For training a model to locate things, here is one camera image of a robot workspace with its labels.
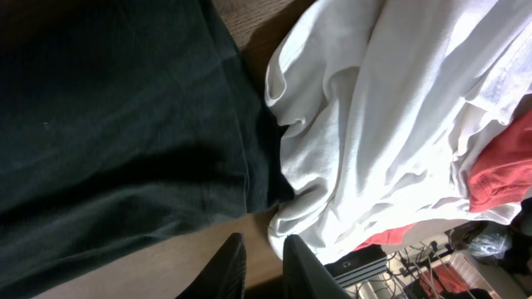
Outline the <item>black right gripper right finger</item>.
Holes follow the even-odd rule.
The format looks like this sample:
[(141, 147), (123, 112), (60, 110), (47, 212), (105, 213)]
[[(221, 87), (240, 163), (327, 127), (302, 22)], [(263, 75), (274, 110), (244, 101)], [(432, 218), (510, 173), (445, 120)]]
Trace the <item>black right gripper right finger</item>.
[(283, 292), (288, 299), (350, 299), (298, 235), (283, 243)]

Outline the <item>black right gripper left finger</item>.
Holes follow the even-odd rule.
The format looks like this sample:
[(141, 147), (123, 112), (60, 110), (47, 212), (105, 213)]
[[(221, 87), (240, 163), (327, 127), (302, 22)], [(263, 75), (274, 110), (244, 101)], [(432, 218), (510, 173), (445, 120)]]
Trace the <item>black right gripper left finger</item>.
[(232, 233), (176, 299), (242, 299), (246, 262), (244, 237), (241, 233)]

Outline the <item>dark green t-shirt white print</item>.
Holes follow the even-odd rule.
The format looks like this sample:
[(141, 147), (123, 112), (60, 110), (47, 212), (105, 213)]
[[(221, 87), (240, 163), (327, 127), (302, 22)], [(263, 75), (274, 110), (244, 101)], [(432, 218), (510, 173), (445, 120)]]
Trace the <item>dark green t-shirt white print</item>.
[(293, 197), (210, 1), (97, 4), (1, 57), (1, 295)]

